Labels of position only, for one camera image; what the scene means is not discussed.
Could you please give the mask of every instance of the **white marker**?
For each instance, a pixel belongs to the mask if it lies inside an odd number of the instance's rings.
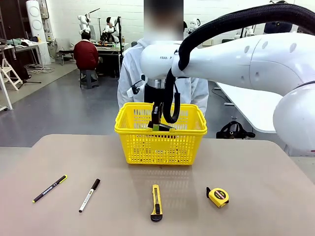
[[[88,203],[88,201],[89,201],[89,199],[90,199],[92,193],[94,192],[94,190],[96,190],[96,188],[97,188],[99,182],[100,182],[99,179],[96,179],[96,180],[95,180],[95,182],[94,182],[94,184],[93,184],[91,190],[89,191],[87,197],[85,198],[84,202],[82,203],[82,206],[81,206],[80,209],[79,209],[79,212],[80,212],[80,213],[83,211],[85,205]]]

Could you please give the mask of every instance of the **yellow box cutter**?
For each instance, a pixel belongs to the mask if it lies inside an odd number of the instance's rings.
[[[157,184],[152,185],[153,194],[153,212],[151,214],[151,220],[158,222],[163,217],[161,195],[159,193],[159,187]]]
[[[229,202],[228,193],[221,188],[210,190],[210,188],[207,187],[207,198],[210,198],[218,208],[221,208]]]

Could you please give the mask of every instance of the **pen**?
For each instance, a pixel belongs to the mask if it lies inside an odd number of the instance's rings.
[[[89,191],[87,197],[85,198],[84,202],[82,203],[82,206],[81,206],[80,209],[79,209],[79,212],[80,212],[80,213],[83,211],[85,205],[88,203],[88,201],[89,201],[89,199],[90,199],[92,193],[94,192],[94,190],[96,190],[96,188],[97,188],[99,182],[100,182],[99,179],[96,179],[96,180],[95,180],[95,182],[94,182],[94,184],[93,184],[91,190]]]
[[[42,192],[38,197],[36,197],[33,200],[33,203],[36,203],[39,199],[44,197],[47,193],[49,193],[54,187],[56,187],[58,184],[60,184],[62,181],[64,181],[67,178],[67,175],[62,176],[60,179],[58,179],[55,183],[53,183],[49,188],[47,188],[44,192]]]

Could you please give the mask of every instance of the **white hoodie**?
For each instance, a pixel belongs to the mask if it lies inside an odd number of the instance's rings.
[[[150,45],[149,41],[140,39],[138,44],[128,48],[124,53],[124,60],[120,72],[120,79],[117,90],[119,108],[126,102],[144,102],[144,91],[141,89],[137,95],[129,98],[127,91],[132,85],[141,80],[140,57],[143,49]],[[181,94],[181,103],[195,104],[205,114],[208,103],[208,81],[199,78],[186,78],[176,80],[178,92]]]

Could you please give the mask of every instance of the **white brick wall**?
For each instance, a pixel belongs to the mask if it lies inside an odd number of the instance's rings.
[[[314,0],[286,0],[315,11]],[[224,14],[268,4],[269,0],[184,0],[184,20],[189,24],[192,18],[199,18],[204,24]],[[79,41],[78,15],[101,8],[91,14],[92,25],[99,37],[97,17],[101,17],[101,28],[109,16],[121,16],[123,36],[126,42],[143,37],[143,0],[47,0],[51,27],[56,38],[71,38]],[[256,27],[256,33],[263,32],[264,25]],[[235,31],[215,37],[215,43],[233,38]]]

